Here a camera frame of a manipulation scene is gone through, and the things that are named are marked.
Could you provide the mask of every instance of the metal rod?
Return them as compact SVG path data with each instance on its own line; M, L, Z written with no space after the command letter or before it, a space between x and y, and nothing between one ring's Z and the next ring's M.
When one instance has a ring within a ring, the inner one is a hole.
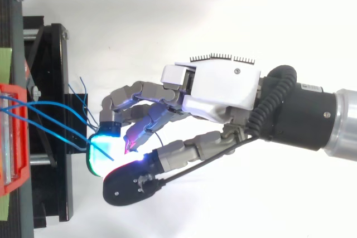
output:
M24 29L23 30L23 39L25 41L33 41L36 39L38 29Z
M50 159L47 154L32 154L30 155L30 164L32 166L44 166L51 164Z

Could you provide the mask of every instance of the red container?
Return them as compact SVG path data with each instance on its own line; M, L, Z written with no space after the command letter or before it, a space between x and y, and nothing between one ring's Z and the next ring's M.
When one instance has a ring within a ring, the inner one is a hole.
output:
M0 84L0 96L27 102L26 89ZM0 108L18 104L0 99ZM27 118L25 106L9 110ZM30 177L27 123L0 111L0 196L7 195Z

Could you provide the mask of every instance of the black cable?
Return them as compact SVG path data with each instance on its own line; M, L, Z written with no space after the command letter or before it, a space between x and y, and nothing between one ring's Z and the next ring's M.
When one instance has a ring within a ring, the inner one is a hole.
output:
M178 174L175 174L175 175L171 176L170 178L163 179L161 181L161 183L162 183L162 185L165 185L165 184L167 184L167 183L169 183L169 182L171 182L171 181L173 181L173 180L175 180L177 178L180 178L180 177L182 177L182 176L184 176L184 175L186 175L186 174L188 174L188 173L190 173L192 171L195 171L195 170L197 170L197 169L199 169L199 168L201 168L201 167L213 162L214 160L216 160L216 159L224 156L225 154L229 153L231 150L234 150L234 149L236 149L236 148L238 148L240 146L243 146L245 144L253 142L253 141L257 140L257 139L258 139L258 137L251 137L249 139L243 140L243 141L241 141L241 142L239 142L239 143L227 148L226 150L223 150L220 153L208 158L207 160L202 161L201 163L199 163L199 164L197 164L197 165L195 165L193 167L190 167L190 168L188 168L188 169L186 169L186 170L184 170L184 171L182 171L182 172L180 172Z
M158 137L158 140L159 140L160 143L161 143L161 147L163 147L163 143L162 143L162 140L161 140L160 136L157 134L157 132L154 132L154 133L155 133L155 135Z
M296 85L297 75L293 67L282 65L268 74L269 77L279 78L277 86L251 112L246 133L258 137L269 115L271 115L284 101L286 96Z

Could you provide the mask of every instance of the silver cylinder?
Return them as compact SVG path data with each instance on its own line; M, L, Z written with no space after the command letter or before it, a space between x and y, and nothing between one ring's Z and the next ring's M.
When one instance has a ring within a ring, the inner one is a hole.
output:
M324 150L329 156L357 161L357 92L341 89L335 95L336 118Z
M25 41L33 41L36 39L38 29L24 29L23 30L23 39Z
M30 165L32 166L45 166L51 164L47 154L32 154L30 155Z

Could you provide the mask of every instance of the blue wire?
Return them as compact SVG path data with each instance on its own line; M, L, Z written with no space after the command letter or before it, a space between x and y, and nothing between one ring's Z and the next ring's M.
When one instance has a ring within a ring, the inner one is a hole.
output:
M64 137L58 135L57 133L55 133L55 132L53 132L53 131L51 131L51 130L49 130L49 129L47 129L47 128L44 128L43 126L37 124L37 123L34 122L34 121L31 121L31 120L28 120L28 119L26 119L26 118L24 118L24 117L21 117L21 116L18 116L18 115L16 115L16 114L13 114L13 113L11 113L11 112L5 110L5 109L0 109L0 111L6 113L6 114L8 114L8 115L11 115L12 117L17 118L17 119L19 119L19 120L28 122L29 124L32 124L32 125L34 125L34 126L40 128L40 129L42 129L43 131L45 131L45 132L47 132L47 133L49 133L49 134L55 136L56 138L60 139L61 141L65 142L65 143L68 143L69 145L72 145L74 148L76 148L76 149L78 149L78 150L81 150L81 148L80 148L79 146L77 146L76 144L74 144L73 142L70 142L69 140L65 139Z
M57 121L56 119L48 116L47 114L41 112L40 110L32 107L29 105L29 103L24 103L22 101L19 101L17 99L14 99L14 98L11 98L11 97L7 97L7 96L0 96L1 99L7 99L7 100L11 100L11 101L15 101L17 103L20 103L18 105L14 105L14 106L9 106L9 107L6 107L6 108L3 108L3 109L0 109L0 111L3 111L3 112L6 112L7 110L9 109L14 109L14 108L17 108L17 107L20 107L20 106L26 106L27 108L33 110L35 113L38 113L40 115L42 115L44 118L48 119L49 121L52 121L54 122L55 124L63 127L64 129L76 134L78 137L80 137L81 139L83 139L84 141L86 141L87 143L89 143L90 145L92 145L94 148L96 148L97 150L99 150L101 153L103 153L106 157L108 157L110 160L114 160L112 157L110 157L106 152L104 152L102 149L100 149L96 144L93 144L92 142L90 142L90 140L88 140L85 136L83 136L82 134L80 134L79 132L75 131L74 129L71 129L69 127L67 127L66 125L64 125L63 123ZM78 150L83 150L82 148L78 147L77 145L75 146L76 149Z
M90 110L88 109L88 106L87 106L86 103L85 103L85 100L86 100L87 95L88 95L88 94L87 94L87 88L86 88L86 86L85 86L85 84L84 84L84 82L83 82L82 77L79 77L79 79L80 79L80 81L82 82L82 85L83 85L83 87L84 87L83 113L85 114L84 107L86 107L86 108L87 108L87 111L88 111L88 113L90 114L90 116L92 117L93 121L97 124L97 126L99 126L98 122L94 119L93 115L91 114Z
M76 94L76 92L74 92L73 88L71 87L70 84L68 84L68 87L70 88L70 90L73 92L73 94L80 100L80 102L83 104L83 113L84 115L86 116L86 113L85 113L85 110L84 110L84 107L87 108L87 111L88 113L90 114L90 116L93 118L93 120L95 121L93 115L91 114L90 110L88 109L88 107L85 105L85 98L86 98L86 93L85 93L85 96L84 96L84 101L78 96L78 94ZM96 128L96 126L92 125L90 122L88 123L91 128Z
M80 116L75 110L73 110L71 107L69 107L67 105L64 105L62 103L56 103L54 101L32 101L32 102L26 103L26 105L37 105L37 104L53 105L53 106L62 107L64 109L72 112L76 117L78 117L79 120L81 120L82 123L84 123L85 125L92 128L93 131L96 131L96 129L93 128L90 124L88 124L87 121L84 120L82 116Z

